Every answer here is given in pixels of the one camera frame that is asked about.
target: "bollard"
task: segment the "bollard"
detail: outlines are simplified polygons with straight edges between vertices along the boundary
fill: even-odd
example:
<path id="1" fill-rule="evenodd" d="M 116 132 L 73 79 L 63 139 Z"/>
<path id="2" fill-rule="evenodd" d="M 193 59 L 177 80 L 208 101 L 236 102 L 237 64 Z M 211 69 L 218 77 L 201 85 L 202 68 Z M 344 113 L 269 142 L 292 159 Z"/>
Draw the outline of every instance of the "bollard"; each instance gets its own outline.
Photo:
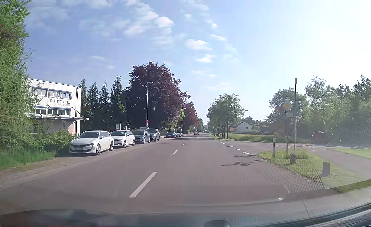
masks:
<path id="1" fill-rule="evenodd" d="M 272 157 L 275 157 L 275 137 L 272 138 Z"/>
<path id="2" fill-rule="evenodd" d="M 319 175 L 319 177 L 326 177 L 328 175 L 330 175 L 330 163 L 324 162 L 323 170 L 322 170 L 322 173 Z"/>
<path id="3" fill-rule="evenodd" d="M 294 164 L 296 162 L 296 155 L 295 154 L 291 154 L 290 155 L 290 163 L 291 164 Z"/>

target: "asphalt road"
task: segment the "asphalt road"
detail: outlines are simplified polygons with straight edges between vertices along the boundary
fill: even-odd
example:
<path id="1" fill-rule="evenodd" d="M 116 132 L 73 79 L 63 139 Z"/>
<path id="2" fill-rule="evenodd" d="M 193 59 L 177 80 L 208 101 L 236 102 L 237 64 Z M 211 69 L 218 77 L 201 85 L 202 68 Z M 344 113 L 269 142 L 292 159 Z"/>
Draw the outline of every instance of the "asphalt road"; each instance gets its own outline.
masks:
<path id="1" fill-rule="evenodd" d="M 89 162 L 0 190 L 0 214 L 36 209 L 248 211 L 239 205 L 321 188 L 258 158 L 263 147 L 226 143 L 209 134 L 185 135 L 103 152 Z"/>

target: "traffic sign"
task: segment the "traffic sign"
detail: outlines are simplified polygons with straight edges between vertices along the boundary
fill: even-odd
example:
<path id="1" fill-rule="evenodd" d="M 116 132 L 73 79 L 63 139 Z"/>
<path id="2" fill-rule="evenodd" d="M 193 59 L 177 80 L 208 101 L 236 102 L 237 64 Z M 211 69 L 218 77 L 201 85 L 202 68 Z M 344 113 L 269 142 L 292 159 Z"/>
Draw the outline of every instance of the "traffic sign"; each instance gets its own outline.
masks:
<path id="1" fill-rule="evenodd" d="M 284 109 L 285 109 L 286 111 L 289 111 L 289 110 L 292 108 L 292 105 L 289 103 L 289 101 L 286 101 L 286 102 L 282 105 L 282 107 L 284 107 Z"/>

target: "car wheel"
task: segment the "car wheel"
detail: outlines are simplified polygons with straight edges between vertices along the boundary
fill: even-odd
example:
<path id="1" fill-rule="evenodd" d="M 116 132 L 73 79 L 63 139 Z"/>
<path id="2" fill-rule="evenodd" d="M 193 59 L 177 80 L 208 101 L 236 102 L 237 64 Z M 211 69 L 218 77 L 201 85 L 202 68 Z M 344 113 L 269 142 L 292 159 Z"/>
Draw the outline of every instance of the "car wheel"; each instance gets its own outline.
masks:
<path id="1" fill-rule="evenodd" d="M 100 154 L 100 144 L 97 144 L 96 155 L 99 155 L 99 154 Z"/>
<path id="2" fill-rule="evenodd" d="M 112 151 L 113 149 L 114 149 L 114 143 L 111 142 L 111 144 L 110 144 L 110 149 L 108 149 L 108 151 L 110 152 L 110 151 Z"/>

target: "blue car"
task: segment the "blue car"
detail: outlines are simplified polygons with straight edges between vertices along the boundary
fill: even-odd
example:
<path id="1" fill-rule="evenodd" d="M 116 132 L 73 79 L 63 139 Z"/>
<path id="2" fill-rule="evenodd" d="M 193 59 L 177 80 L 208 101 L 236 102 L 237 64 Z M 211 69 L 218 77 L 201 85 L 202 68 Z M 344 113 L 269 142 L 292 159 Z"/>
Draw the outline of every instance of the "blue car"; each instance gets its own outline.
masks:
<path id="1" fill-rule="evenodd" d="M 168 131 L 166 133 L 166 138 L 176 138 L 177 137 L 177 133 L 175 131 Z"/>

